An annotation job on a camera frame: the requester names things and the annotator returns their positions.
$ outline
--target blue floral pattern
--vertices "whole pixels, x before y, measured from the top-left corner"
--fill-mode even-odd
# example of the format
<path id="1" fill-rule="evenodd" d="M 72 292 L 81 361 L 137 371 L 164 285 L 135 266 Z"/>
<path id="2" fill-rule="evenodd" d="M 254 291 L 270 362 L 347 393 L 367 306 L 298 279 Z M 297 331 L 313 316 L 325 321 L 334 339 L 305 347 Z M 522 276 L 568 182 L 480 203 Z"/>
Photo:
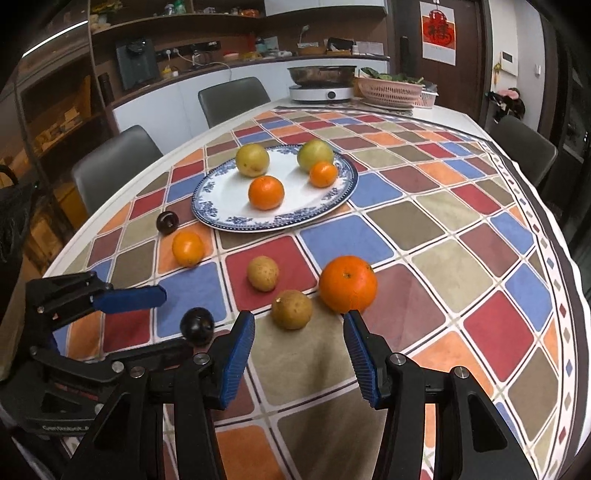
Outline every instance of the blue floral pattern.
<path id="1" fill-rule="evenodd" d="M 292 156 L 297 155 L 300 148 L 301 145 L 277 145 L 275 147 L 268 147 L 266 150 L 281 155 Z M 235 213 L 227 218 L 220 218 L 218 208 L 210 200 L 210 194 L 216 188 L 217 178 L 236 168 L 236 160 L 233 158 L 215 167 L 197 185 L 193 193 L 193 213 L 195 217 L 206 225 L 224 231 L 256 232 L 296 226 L 337 208 L 353 193 L 358 180 L 357 170 L 339 153 L 335 153 L 335 166 L 339 172 L 337 180 L 334 186 L 322 198 L 317 199 L 316 205 L 302 207 L 292 212 L 275 215 L 274 217 L 269 216 L 268 219 L 239 216 Z"/>

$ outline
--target screw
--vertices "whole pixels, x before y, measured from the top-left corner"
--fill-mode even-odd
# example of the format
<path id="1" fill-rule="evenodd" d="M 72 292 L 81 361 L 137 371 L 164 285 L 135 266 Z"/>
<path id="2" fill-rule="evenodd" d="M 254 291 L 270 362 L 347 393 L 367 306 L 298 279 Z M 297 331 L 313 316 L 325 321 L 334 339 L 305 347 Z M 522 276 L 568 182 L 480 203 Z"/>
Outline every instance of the screw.
<path id="1" fill-rule="evenodd" d="M 117 360 L 111 364 L 111 368 L 113 372 L 120 374 L 123 370 L 125 370 L 125 365 Z"/>
<path id="2" fill-rule="evenodd" d="M 144 373 L 146 372 L 146 369 L 144 367 L 141 366 L 136 366 L 133 367 L 130 371 L 129 374 L 131 376 L 131 378 L 139 378 L 141 377 Z"/>
<path id="3" fill-rule="evenodd" d="M 470 371 L 466 367 L 456 367 L 453 369 L 453 372 L 460 378 L 468 378 L 470 376 Z"/>
<path id="4" fill-rule="evenodd" d="M 394 365 L 404 365 L 406 363 L 406 357 L 401 353 L 393 353 L 390 355 L 390 361 Z"/>
<path id="5" fill-rule="evenodd" d="M 206 353 L 197 353 L 196 355 L 193 355 L 193 362 L 196 365 L 207 365 L 210 360 L 211 358 Z"/>

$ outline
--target white cabinet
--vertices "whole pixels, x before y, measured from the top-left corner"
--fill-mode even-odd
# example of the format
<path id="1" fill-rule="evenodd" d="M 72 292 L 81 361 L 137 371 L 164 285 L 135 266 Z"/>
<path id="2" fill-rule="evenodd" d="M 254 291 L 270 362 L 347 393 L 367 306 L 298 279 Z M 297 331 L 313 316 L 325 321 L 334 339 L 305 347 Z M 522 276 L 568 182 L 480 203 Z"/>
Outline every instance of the white cabinet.
<path id="1" fill-rule="evenodd" d="M 285 12 L 294 12 L 306 8 L 318 7 L 382 7 L 387 10 L 388 0 L 265 0 L 265 12 L 267 16 L 283 14 Z"/>
<path id="2" fill-rule="evenodd" d="M 265 0 L 265 13 L 271 15 L 320 7 L 320 0 Z"/>

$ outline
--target colorful checkered tablecloth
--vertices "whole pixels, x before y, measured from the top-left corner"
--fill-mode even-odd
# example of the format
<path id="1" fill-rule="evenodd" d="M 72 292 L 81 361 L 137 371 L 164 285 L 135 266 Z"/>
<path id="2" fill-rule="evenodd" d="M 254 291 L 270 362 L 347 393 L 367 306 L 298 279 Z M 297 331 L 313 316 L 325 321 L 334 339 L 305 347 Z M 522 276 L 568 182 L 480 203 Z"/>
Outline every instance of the colorful checkered tablecloth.
<path id="1" fill-rule="evenodd" d="M 197 183 L 241 145 L 317 137 L 359 171 L 346 204 L 302 228 L 272 233 L 213 231 L 195 220 Z M 158 234 L 163 210 L 176 212 L 180 228 L 203 238 L 206 258 L 197 268 L 180 268 L 171 254 L 173 236 Z M 95 270 L 117 288 L 160 284 L 166 304 L 97 312 L 56 332 L 56 339 L 62 353 L 90 360 L 178 336 L 191 307 L 208 308 L 222 332 L 239 310 L 252 310 L 256 338 L 238 397 L 215 415 L 228 478 L 369 479 L 385 412 L 363 401 L 342 320 L 317 296 L 322 268 L 336 256 L 357 255 L 379 281 L 363 315 L 370 330 L 424 367 L 468 367 L 538 477 L 553 479 L 576 451 L 587 401 L 586 313 L 579 273 L 563 245 L 532 187 L 490 142 L 408 117 L 276 108 L 138 191 L 65 271 Z M 263 254 L 281 270 L 272 293 L 254 291 L 245 276 L 249 260 Z M 283 331 L 269 317 L 271 300 L 286 288 L 314 303 L 303 330 Z M 421 479 L 432 477 L 434 418 L 430 406 Z M 170 406 L 164 441 L 173 479 Z"/>

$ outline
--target chair backrest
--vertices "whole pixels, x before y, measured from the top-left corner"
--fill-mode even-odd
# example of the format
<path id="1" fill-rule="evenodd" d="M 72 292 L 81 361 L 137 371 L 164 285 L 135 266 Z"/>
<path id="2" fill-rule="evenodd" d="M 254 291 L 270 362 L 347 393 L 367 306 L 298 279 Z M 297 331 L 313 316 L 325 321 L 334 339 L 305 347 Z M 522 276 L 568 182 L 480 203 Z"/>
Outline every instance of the chair backrest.
<path id="1" fill-rule="evenodd" d="M 267 91 L 256 77 L 220 83 L 199 92 L 199 103 L 209 128 L 270 101 Z"/>
<path id="2" fill-rule="evenodd" d="M 492 139 L 519 164 L 525 178 L 537 187 L 556 159 L 556 147 L 514 116 L 504 116 L 491 127 Z"/>
<path id="3" fill-rule="evenodd" d="M 128 181 L 162 157 L 146 130 L 134 125 L 95 148 L 72 168 L 89 215 Z"/>

